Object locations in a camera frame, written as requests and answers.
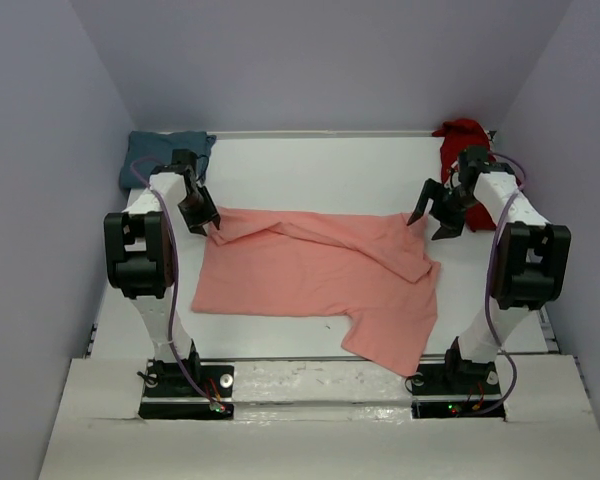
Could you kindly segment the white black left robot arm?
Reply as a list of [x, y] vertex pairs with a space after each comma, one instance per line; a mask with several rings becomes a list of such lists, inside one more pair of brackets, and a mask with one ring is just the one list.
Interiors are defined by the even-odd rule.
[[169, 386], [178, 394], [219, 403], [201, 389], [200, 357], [177, 313], [179, 259], [170, 210], [193, 235], [205, 236], [221, 226], [197, 163], [198, 156], [188, 149], [174, 150], [169, 164], [152, 157], [132, 163], [145, 189], [131, 206], [104, 218], [106, 270], [110, 285], [140, 314], [152, 342], [153, 369], [139, 374], [145, 385]]

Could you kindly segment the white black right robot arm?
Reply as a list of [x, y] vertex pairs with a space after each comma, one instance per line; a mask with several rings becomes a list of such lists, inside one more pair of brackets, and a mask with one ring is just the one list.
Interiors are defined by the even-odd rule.
[[483, 306], [443, 362], [421, 364], [406, 379], [417, 397], [495, 393], [497, 355], [522, 320], [559, 297], [571, 245], [570, 230], [551, 223], [525, 197], [522, 169], [512, 159], [471, 145], [458, 154], [455, 166], [449, 183], [424, 183], [409, 221], [430, 214], [439, 223], [434, 239], [456, 238], [470, 209], [482, 206], [496, 230]]

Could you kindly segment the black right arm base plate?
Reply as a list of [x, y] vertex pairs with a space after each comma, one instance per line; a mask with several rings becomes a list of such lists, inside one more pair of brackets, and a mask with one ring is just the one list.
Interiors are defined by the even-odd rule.
[[404, 381], [415, 419], [505, 419], [499, 378], [493, 362], [451, 372], [442, 363], [422, 363]]

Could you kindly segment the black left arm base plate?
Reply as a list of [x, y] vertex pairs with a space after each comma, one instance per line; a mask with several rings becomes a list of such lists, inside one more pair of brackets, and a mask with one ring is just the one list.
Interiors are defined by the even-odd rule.
[[158, 374], [150, 362], [142, 379], [138, 414], [145, 420], [224, 421], [234, 417], [232, 400], [235, 368], [230, 364], [203, 363], [197, 391], [182, 375], [177, 364], [167, 364]]

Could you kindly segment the pink t-shirt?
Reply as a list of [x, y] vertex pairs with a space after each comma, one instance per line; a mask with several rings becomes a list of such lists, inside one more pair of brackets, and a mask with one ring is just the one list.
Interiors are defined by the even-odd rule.
[[403, 377], [438, 318], [441, 265], [427, 221], [224, 208], [211, 228], [191, 309], [272, 317], [347, 316], [341, 346]]

